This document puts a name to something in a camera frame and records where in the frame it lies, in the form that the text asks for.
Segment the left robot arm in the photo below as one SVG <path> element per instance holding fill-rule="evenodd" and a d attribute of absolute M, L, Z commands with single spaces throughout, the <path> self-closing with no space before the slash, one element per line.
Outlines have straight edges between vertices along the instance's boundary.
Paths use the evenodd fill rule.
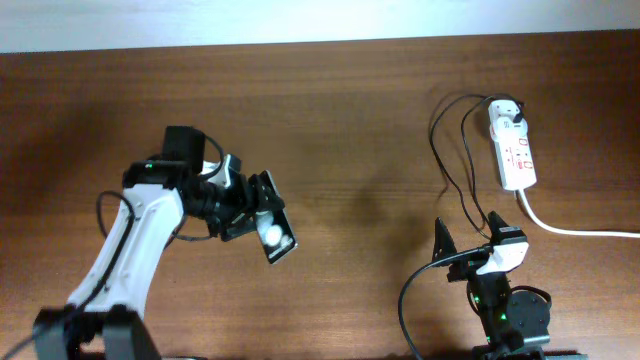
<path fill-rule="evenodd" d="M 40 359 L 82 359 L 82 345 L 101 337 L 105 359 L 158 359 L 143 318 L 147 296 L 168 245 L 188 218 L 205 222 L 209 238 L 228 242 L 258 234 L 275 264 L 297 246 L 285 203 L 269 171 L 245 176 L 221 152 L 204 159 L 212 139 L 190 126 L 169 126 L 159 154 L 131 164 L 114 192 L 119 211 L 88 274 L 61 309 L 43 309 L 32 342 Z"/>

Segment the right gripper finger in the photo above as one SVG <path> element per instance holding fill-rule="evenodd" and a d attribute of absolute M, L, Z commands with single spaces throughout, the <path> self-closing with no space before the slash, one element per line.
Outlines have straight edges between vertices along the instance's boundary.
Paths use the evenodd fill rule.
<path fill-rule="evenodd" d="M 435 220 L 434 235 L 433 261 L 438 261 L 457 253 L 453 238 L 441 217 L 437 217 Z"/>
<path fill-rule="evenodd" d="M 509 225 L 498 215 L 496 211 L 488 214 L 488 225 L 491 231 L 490 243 L 500 244 L 511 232 Z"/>

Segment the white USB charger plug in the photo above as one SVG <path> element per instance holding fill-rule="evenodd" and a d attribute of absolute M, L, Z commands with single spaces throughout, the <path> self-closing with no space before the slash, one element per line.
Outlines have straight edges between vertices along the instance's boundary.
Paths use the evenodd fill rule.
<path fill-rule="evenodd" d="M 495 142 L 516 139 L 528 134 L 528 124 L 515 101 L 495 100 L 488 107 L 490 135 Z"/>

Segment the white power strip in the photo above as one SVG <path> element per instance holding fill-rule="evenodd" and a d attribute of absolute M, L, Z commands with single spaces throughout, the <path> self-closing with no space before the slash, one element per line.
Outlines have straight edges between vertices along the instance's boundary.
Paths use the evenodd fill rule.
<path fill-rule="evenodd" d="M 519 191 L 533 186 L 537 178 L 528 134 L 516 139 L 493 142 L 502 187 L 507 191 Z"/>

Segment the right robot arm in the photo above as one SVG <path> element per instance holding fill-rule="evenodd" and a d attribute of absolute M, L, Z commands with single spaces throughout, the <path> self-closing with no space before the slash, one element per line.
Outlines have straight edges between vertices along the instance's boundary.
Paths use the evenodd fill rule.
<path fill-rule="evenodd" d="M 444 222 L 436 219 L 432 260 L 448 269 L 448 281 L 467 283 L 467 300 L 487 338 L 471 350 L 474 359 L 543 359 L 542 346 L 550 342 L 551 296 L 535 287 L 510 285 L 507 274 L 524 262 L 527 236 L 494 211 L 488 220 L 489 242 L 459 252 Z"/>

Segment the black smartphone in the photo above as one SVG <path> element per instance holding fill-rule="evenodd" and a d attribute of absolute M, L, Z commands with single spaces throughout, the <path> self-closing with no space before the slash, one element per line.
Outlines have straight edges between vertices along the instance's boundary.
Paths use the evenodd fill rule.
<path fill-rule="evenodd" d="M 286 207 L 276 212 L 256 212 L 256 227 L 267 261 L 274 265 L 297 248 Z"/>

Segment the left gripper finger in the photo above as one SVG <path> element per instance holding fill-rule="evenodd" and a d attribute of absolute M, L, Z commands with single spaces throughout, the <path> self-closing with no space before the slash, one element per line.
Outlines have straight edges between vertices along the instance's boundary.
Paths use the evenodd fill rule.
<path fill-rule="evenodd" d="M 224 214 L 220 219 L 220 239 L 223 242 L 231 241 L 257 230 L 255 220 L 251 214 L 237 213 Z"/>
<path fill-rule="evenodd" d="M 256 212 L 276 212 L 285 208 L 270 172 L 254 174 L 248 182 L 252 190 L 252 207 Z"/>

